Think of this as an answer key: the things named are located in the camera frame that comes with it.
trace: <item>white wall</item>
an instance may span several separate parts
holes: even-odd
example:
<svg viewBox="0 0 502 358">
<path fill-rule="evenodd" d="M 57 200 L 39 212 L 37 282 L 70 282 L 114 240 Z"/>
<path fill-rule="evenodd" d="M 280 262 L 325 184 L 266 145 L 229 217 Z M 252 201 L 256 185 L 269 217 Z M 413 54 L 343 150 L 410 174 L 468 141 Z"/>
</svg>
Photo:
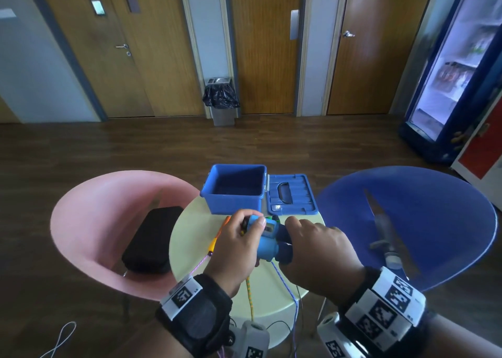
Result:
<svg viewBox="0 0 502 358">
<path fill-rule="evenodd" d="M 220 0 L 188 0 L 205 79 L 229 76 Z"/>
<path fill-rule="evenodd" d="M 390 113 L 405 115 L 423 70 L 430 56 L 431 48 L 448 16 L 455 0 L 430 0 L 422 24 L 417 32 L 405 70 L 401 76 Z"/>
<path fill-rule="evenodd" d="M 0 0 L 0 96 L 21 122 L 99 121 L 33 0 Z"/>
<path fill-rule="evenodd" d="M 308 29 L 302 116 L 320 116 L 338 0 L 312 0 Z"/>
</svg>

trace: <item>floor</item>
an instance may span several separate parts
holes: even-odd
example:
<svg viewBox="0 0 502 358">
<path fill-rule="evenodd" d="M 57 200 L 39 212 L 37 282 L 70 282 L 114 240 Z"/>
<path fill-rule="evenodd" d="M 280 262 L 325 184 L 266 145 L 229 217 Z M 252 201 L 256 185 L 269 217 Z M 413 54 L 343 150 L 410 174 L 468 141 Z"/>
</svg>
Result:
<svg viewBox="0 0 502 358">
<path fill-rule="evenodd" d="M 315 193 L 352 172 L 425 164 L 397 136 L 388 115 L 294 118 L 246 116 L 235 128 L 210 120 L 146 118 L 106 123 L 0 126 L 0 357 L 39 357 L 59 330 L 77 330 L 56 358 L 105 357 L 152 318 L 156 304 L 133 299 L 122 321 L 121 295 L 88 279 L 59 255 L 51 211 L 68 190 L 128 169 L 160 171 L 202 187 L 216 163 L 266 164 L 270 173 L 305 173 Z M 427 293 L 439 313 L 502 344 L 502 242 L 481 262 Z M 310 335 L 322 299 L 304 299 L 298 357 L 323 356 Z M 270 352 L 286 357 L 289 340 Z"/>
</svg>

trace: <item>white cable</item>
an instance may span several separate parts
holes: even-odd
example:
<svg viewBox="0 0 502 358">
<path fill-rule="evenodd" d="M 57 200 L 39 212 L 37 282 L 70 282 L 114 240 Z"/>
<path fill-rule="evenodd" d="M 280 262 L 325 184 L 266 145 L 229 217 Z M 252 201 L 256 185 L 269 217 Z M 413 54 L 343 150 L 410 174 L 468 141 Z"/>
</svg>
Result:
<svg viewBox="0 0 502 358">
<path fill-rule="evenodd" d="M 63 342 L 59 343 L 59 340 L 61 339 L 61 335 L 63 334 L 63 330 L 66 328 L 66 326 L 70 325 L 70 324 L 73 324 L 73 330 L 70 332 L 70 334 L 68 334 L 68 336 L 63 340 Z M 56 352 L 56 350 L 58 349 L 58 347 L 60 347 L 63 343 L 65 343 L 68 338 L 71 337 L 71 335 L 73 334 L 73 332 L 75 331 L 75 329 L 77 329 L 77 323 L 75 321 L 70 321 L 69 323 L 67 323 L 66 325 L 64 325 L 62 328 L 61 328 L 61 331 L 59 332 L 59 337 L 58 337 L 58 341 L 56 342 L 56 346 L 54 346 L 53 349 L 50 349 L 49 351 L 47 351 L 47 353 L 43 354 L 40 356 L 40 358 L 43 358 L 45 357 L 47 354 L 49 353 L 52 353 L 51 354 L 51 357 L 52 358 L 54 356 L 54 353 Z"/>
</svg>

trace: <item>pink chair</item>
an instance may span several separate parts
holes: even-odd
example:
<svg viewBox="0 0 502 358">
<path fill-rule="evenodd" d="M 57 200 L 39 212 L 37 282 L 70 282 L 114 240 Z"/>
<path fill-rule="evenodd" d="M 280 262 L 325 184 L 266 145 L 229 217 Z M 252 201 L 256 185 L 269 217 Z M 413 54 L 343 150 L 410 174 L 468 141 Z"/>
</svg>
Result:
<svg viewBox="0 0 502 358">
<path fill-rule="evenodd" d="M 198 195 L 191 184 L 163 173 L 105 174 L 59 200 L 51 216 L 51 235 L 59 252 L 89 277 L 128 295 L 159 301 L 176 285 L 172 272 L 123 276 L 112 268 L 153 202 L 156 207 L 185 208 Z"/>
</svg>

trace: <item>blue chair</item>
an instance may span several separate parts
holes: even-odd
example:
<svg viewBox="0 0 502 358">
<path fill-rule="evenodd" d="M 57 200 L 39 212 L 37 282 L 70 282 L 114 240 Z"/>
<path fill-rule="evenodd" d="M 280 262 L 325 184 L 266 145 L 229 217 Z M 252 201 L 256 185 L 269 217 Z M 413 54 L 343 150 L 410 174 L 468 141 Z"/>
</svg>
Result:
<svg viewBox="0 0 502 358">
<path fill-rule="evenodd" d="M 364 189 L 390 216 L 420 270 L 410 278 L 419 291 L 466 270 L 495 238 L 495 209 L 467 182 L 410 166 L 363 170 L 330 184 L 316 201 L 326 226 L 347 234 L 365 266 L 380 268 L 385 260 L 382 251 L 369 249 L 380 237 Z"/>
</svg>

